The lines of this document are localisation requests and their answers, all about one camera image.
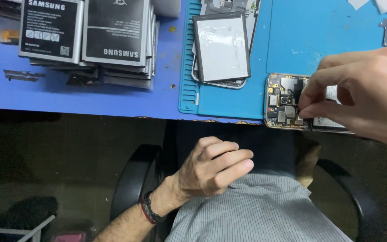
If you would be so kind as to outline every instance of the floor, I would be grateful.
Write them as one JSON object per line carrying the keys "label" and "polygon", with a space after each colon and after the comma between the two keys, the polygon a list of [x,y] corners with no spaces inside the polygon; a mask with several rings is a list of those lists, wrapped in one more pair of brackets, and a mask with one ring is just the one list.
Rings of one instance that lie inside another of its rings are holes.
{"label": "floor", "polygon": [[[95,236],[109,223],[117,179],[143,143],[162,144],[165,120],[62,114],[59,121],[0,124],[0,213],[34,195],[54,196],[52,233]],[[387,146],[354,136],[308,133],[320,156],[346,168],[379,201],[386,224]],[[320,169],[309,187],[315,205],[350,238],[357,217],[349,197]]]}

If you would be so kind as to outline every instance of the wrist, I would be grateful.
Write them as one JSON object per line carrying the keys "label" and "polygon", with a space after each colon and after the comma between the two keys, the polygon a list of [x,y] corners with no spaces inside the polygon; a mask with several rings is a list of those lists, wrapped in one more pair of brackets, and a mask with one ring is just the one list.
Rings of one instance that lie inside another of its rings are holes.
{"label": "wrist", "polygon": [[164,182],[150,194],[149,198],[152,211],[161,217],[166,216],[189,200],[180,192],[177,175],[166,177]]}

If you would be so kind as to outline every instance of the black chair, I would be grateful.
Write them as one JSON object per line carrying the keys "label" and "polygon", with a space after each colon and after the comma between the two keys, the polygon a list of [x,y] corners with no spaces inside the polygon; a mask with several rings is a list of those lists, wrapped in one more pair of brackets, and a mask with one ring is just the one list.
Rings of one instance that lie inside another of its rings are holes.
{"label": "black chair", "polygon": [[[141,145],[129,159],[123,170],[111,204],[110,221],[122,214],[126,209],[137,203],[142,195],[153,190],[163,177],[174,174],[178,169],[176,151],[176,121],[168,121],[163,149],[155,145]],[[360,183],[345,169],[335,162],[320,159],[317,162],[323,170],[329,173],[336,182],[347,192],[355,205],[358,215],[358,237],[356,241],[378,241],[382,236],[382,225],[378,204],[362,188]],[[154,185],[146,189],[149,178],[154,179]],[[165,223],[160,224],[154,233],[162,240],[169,235],[176,212],[169,214]]]}

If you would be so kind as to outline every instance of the blue repair mat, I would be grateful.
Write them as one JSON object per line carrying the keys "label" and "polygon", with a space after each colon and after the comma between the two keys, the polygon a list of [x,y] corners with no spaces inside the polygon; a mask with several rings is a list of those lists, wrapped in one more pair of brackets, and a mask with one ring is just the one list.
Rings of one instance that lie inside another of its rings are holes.
{"label": "blue repair mat", "polygon": [[355,11],[346,0],[261,0],[250,57],[252,77],[239,89],[211,86],[191,77],[191,18],[200,0],[188,0],[179,110],[208,116],[263,119],[264,88],[272,72],[311,75],[330,54],[382,47],[384,29],[373,1]]}

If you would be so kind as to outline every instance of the qr code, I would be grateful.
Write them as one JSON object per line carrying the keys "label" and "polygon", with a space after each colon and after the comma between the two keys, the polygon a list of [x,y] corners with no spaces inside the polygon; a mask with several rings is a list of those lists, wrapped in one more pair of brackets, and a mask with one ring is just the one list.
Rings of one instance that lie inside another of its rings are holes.
{"label": "qr code", "polygon": [[70,47],[61,46],[61,55],[69,56],[70,55]]}

